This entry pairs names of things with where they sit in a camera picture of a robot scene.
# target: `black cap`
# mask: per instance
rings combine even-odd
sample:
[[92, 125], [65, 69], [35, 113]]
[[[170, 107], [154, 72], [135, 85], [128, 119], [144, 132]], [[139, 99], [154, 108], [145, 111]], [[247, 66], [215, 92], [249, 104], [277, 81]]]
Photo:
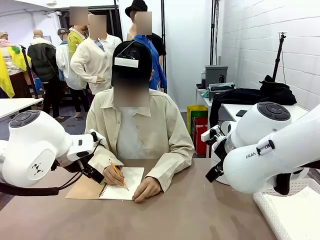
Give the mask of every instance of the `black cap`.
[[133, 0], [131, 6], [125, 9], [125, 14], [130, 18], [130, 12], [134, 10], [136, 12], [147, 12], [148, 6], [144, 0]]
[[[115, 64], [115, 58], [138, 60], [138, 67]], [[124, 41], [115, 48], [112, 57], [112, 86], [114, 83], [132, 87], [149, 85], [151, 72], [152, 55], [147, 46], [131, 40]]]
[[68, 30], [66, 28], [59, 28], [58, 35], [60, 36], [61, 34], [68, 34]]

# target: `brown table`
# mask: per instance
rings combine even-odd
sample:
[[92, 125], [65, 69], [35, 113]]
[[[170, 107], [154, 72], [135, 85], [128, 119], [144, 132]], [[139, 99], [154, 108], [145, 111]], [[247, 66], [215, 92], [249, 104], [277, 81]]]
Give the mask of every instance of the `brown table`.
[[[128, 160], [145, 167], [156, 160]], [[166, 193], [137, 204], [121, 200], [14, 197], [0, 211], [2, 240], [274, 240], [252, 195], [233, 191], [205, 174], [209, 159], [194, 159]], [[60, 186], [71, 173], [48, 173], [36, 187]]]

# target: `pink scarf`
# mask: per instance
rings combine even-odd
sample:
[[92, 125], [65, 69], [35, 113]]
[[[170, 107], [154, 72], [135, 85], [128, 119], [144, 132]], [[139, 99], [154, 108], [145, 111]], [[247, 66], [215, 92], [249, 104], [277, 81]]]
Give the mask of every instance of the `pink scarf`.
[[6, 40], [6, 39], [0, 39], [0, 48], [5, 48], [5, 47], [12, 47], [15, 46], [12, 42]]

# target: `white table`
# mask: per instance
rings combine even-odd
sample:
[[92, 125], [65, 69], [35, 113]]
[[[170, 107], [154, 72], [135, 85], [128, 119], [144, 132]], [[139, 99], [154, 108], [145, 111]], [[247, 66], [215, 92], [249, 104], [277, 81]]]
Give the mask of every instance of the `white table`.
[[[202, 99], [202, 102], [204, 105], [208, 108], [208, 124], [207, 124], [207, 129], [209, 130], [211, 128], [210, 126], [210, 121], [209, 121], [209, 116], [211, 113], [211, 107], [212, 107], [212, 102], [209, 101], [209, 98], [204, 98], [201, 94], [203, 94], [206, 90], [205, 89], [198, 89], [197, 86], [195, 86], [195, 104], [198, 104], [198, 95]], [[223, 103], [222, 106], [225, 108], [225, 110], [229, 113], [229, 115], [232, 117], [232, 119], [236, 122], [238, 122], [241, 117], [236, 116], [236, 114], [240, 110], [249, 110], [253, 105], [244, 105], [244, 104], [225, 104]], [[301, 118], [303, 115], [305, 115], [308, 110], [298, 106], [297, 104], [295, 105], [283, 105], [291, 115], [291, 120], [292, 122], [298, 120]], [[209, 146], [207, 145], [206, 147], [206, 157], [209, 157]]]
[[0, 98], [0, 119], [43, 100], [43, 98]]

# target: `yellow bag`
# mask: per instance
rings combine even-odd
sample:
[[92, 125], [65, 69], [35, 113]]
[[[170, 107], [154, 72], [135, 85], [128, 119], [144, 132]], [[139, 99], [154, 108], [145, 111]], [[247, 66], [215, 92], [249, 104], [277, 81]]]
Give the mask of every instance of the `yellow bag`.
[[186, 128], [191, 134], [191, 112], [193, 111], [208, 111], [205, 105], [190, 105], [186, 108]]

